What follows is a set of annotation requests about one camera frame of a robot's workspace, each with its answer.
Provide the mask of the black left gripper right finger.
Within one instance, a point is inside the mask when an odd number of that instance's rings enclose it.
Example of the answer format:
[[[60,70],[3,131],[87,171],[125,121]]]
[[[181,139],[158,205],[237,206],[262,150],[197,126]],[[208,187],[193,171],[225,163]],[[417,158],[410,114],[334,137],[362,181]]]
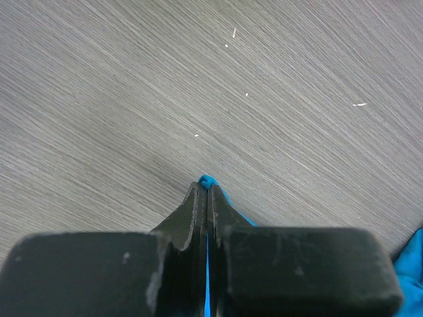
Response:
[[[212,316],[392,316],[403,293],[389,255],[354,227],[256,227],[208,188]]]

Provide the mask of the blue t shirt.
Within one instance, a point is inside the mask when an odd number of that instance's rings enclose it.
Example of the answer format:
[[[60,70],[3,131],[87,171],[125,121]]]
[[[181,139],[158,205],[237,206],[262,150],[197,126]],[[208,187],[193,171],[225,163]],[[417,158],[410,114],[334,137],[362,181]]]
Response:
[[[218,186],[215,178],[203,175],[198,180],[202,187],[208,190]],[[206,299],[204,304],[204,316],[214,316],[210,303],[210,251],[212,250],[211,234],[207,238],[206,257]],[[394,256],[394,269],[397,274],[401,289],[404,294],[404,302],[401,309],[394,316],[422,316],[422,227],[420,227],[400,250],[399,255]]]

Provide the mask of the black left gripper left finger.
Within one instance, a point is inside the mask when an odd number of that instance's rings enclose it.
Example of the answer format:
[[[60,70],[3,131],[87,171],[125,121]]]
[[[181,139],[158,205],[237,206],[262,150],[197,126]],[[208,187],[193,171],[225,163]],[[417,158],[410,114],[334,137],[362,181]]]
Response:
[[[194,182],[149,232],[26,236],[1,268],[1,315],[203,316],[206,213]]]

